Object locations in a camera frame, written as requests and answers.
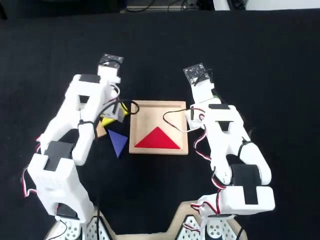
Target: wooden base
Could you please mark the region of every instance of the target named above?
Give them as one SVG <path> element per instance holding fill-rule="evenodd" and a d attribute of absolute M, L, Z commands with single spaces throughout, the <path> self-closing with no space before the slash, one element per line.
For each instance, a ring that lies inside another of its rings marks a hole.
<path fill-rule="evenodd" d="M 201 223 L 201 217 L 200 215 L 193 210 L 190 207 L 191 203 L 196 203 L 196 201 L 184 201 L 182 202 L 177 211 L 175 212 L 175 215 L 172 219 L 172 222 L 166 232 L 159 232 L 159 233 L 151 233 L 151 234 L 122 234 L 122 235 L 117 235 L 111 228 L 110 224 L 106 220 L 105 216 L 100 213 L 100 217 L 103 219 L 104 224 L 112 237 L 112 240 L 174 240 L 177 236 L 177 234 L 180 231 L 181 225 L 186 218 L 187 215 L 193 215 L 197 222 Z M 227 220 L 228 224 L 232 228 L 233 232 L 235 234 L 238 234 L 241 226 L 238 224 L 238 222 L 235 219 L 230 219 Z M 52 237 L 51 232 L 55 230 L 55 228 L 58 226 L 60 222 L 57 221 L 55 225 L 51 228 L 49 231 L 47 238 Z M 247 234 L 245 231 L 242 232 L 239 240 L 248 240 Z"/>

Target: table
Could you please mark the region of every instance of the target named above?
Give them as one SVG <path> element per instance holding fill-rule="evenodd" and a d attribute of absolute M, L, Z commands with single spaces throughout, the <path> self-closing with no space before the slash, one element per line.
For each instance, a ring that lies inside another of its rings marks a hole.
<path fill-rule="evenodd" d="M 121 96 L 193 103 L 182 69 L 204 63 L 223 98 L 255 127 L 272 171 L 276 209 L 252 216 L 249 239 L 311 237 L 316 204 L 320 11 L 86 15 L 0 24 L 0 232 L 40 239 L 52 226 L 20 175 L 35 138 L 58 111 L 74 74 L 95 74 L 103 53 L 124 57 Z M 129 118 L 111 130 L 129 135 Z M 200 132 L 189 134 L 189 146 Z M 66 139 L 73 139 L 75 132 Z M 205 144 L 200 146 L 208 151 Z M 92 147 L 79 178 L 117 234 L 164 232 L 182 201 L 216 191 L 208 163 L 188 156 L 129 154 L 109 137 Z"/>

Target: wooden board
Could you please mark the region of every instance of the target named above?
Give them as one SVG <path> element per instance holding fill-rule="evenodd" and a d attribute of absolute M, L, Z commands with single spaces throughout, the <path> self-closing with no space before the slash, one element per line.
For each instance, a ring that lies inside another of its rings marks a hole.
<path fill-rule="evenodd" d="M 175 215 L 172 219 L 172 222 L 166 232 L 158 232 L 158 233 L 151 233 L 151 234 L 122 234 L 117 235 L 111 228 L 110 224 L 104 217 L 102 213 L 100 213 L 100 216 L 102 217 L 104 224 L 112 237 L 112 240 L 174 240 L 177 236 L 178 232 L 180 231 L 180 227 L 187 215 L 193 215 L 200 225 L 201 223 L 201 217 L 200 215 L 193 210 L 190 207 L 191 203 L 197 203 L 197 201 L 184 201 L 180 204 L 177 211 L 175 212 Z M 94 216 L 97 215 L 97 209 L 94 211 Z M 241 229 L 241 226 L 238 224 L 238 222 L 235 219 L 229 219 L 227 220 L 228 224 L 230 225 L 233 232 L 237 235 Z M 47 238 L 54 236 L 52 232 L 55 230 L 57 225 L 59 224 L 59 221 L 57 221 L 51 230 L 49 231 Z M 239 238 L 239 240 L 248 240 L 246 231 L 244 230 Z"/>
<path fill-rule="evenodd" d="M 143 101 L 135 100 L 140 106 L 136 115 L 131 115 L 129 152 L 132 154 L 188 154 L 188 135 L 170 126 L 163 120 L 164 113 L 186 108 L 185 101 Z M 131 111 L 136 111 L 136 106 L 131 105 Z M 181 130 L 187 130 L 185 112 L 169 113 L 166 119 Z M 152 130 L 159 127 L 180 149 L 135 147 Z"/>

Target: yellow piece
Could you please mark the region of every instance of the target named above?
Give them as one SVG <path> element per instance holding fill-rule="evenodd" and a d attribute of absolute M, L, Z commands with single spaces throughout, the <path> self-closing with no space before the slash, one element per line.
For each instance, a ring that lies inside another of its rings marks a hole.
<path fill-rule="evenodd" d="M 124 105 L 124 107 L 125 107 L 125 108 L 122 107 L 122 104 L 120 105 L 120 108 L 122 109 L 124 115 L 127 116 L 127 115 L 129 114 L 129 113 L 128 113 L 128 109 L 126 108 L 125 105 Z M 106 126 L 106 125 L 112 123 L 113 121 L 115 121 L 115 120 L 112 119 L 112 118 L 106 118 L 106 117 L 104 117 L 104 118 L 102 119 L 101 123 L 102 123 L 102 126 Z"/>

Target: blue triangle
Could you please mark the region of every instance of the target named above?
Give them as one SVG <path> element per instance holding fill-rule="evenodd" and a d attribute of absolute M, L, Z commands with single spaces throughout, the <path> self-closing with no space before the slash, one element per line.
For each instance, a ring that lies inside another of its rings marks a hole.
<path fill-rule="evenodd" d="M 109 129 L 108 129 L 108 133 L 110 135 L 111 142 L 112 142 L 116 157 L 119 158 L 122 150 L 124 149 L 124 147 L 126 145 L 128 138 L 126 136 L 123 136 L 123 135 L 116 133 L 114 131 L 111 131 Z"/>

